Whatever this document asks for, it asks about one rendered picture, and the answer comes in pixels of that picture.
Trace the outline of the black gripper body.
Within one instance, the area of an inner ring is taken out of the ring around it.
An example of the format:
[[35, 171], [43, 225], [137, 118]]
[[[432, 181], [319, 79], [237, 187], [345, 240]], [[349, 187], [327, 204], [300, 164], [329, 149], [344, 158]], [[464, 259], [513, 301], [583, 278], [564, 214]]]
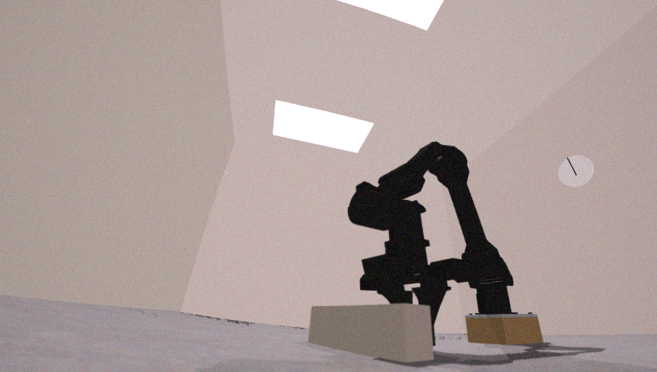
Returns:
[[386, 279], [372, 278], [367, 281], [365, 274], [359, 279], [360, 290], [367, 291], [404, 291], [405, 284], [418, 284], [424, 286], [448, 286], [447, 281], [457, 283], [477, 281], [476, 268], [469, 260], [450, 258], [432, 261], [428, 264], [425, 247], [430, 246], [429, 240], [424, 238], [420, 230], [407, 230], [390, 234], [390, 241], [384, 242], [385, 247], [398, 243], [408, 242], [417, 262], [416, 275], [407, 274], [406, 271], [395, 274]]

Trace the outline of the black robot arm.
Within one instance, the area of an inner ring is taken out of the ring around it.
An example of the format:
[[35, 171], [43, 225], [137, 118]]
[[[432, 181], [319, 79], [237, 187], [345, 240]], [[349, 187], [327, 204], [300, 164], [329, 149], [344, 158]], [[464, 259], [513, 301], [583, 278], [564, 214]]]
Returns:
[[[406, 164], [381, 176], [379, 187], [369, 182], [356, 186], [349, 207], [352, 224], [392, 233], [420, 230], [419, 202], [403, 200], [419, 193], [425, 183], [424, 174], [434, 174], [448, 188], [466, 243], [463, 260], [476, 268], [477, 281], [469, 281], [476, 289], [478, 312], [475, 315], [517, 314], [511, 312], [507, 287], [514, 286], [513, 277], [497, 248], [487, 239], [475, 204], [467, 186], [470, 170], [464, 152], [437, 141], [423, 146]], [[366, 280], [386, 279], [406, 271], [417, 274], [417, 262], [408, 242], [387, 246], [385, 254], [362, 259]], [[499, 282], [501, 281], [501, 282]], [[486, 284], [481, 284], [486, 283]]]

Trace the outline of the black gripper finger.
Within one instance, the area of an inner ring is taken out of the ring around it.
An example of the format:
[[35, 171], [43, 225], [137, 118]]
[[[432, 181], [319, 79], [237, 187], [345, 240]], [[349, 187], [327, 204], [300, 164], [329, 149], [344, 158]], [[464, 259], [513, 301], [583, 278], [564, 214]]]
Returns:
[[419, 305], [427, 305], [427, 306], [430, 305], [430, 309], [431, 309], [430, 313], [432, 318], [431, 324], [433, 330], [433, 326], [435, 324], [442, 300], [445, 296], [445, 293], [448, 290], [452, 290], [451, 287], [424, 286], [424, 287], [415, 287], [412, 288], [412, 290], [418, 299]]
[[412, 291], [398, 291], [398, 290], [389, 290], [389, 291], [378, 291], [379, 295], [383, 295], [390, 304], [396, 303], [409, 303], [413, 304], [413, 292]]

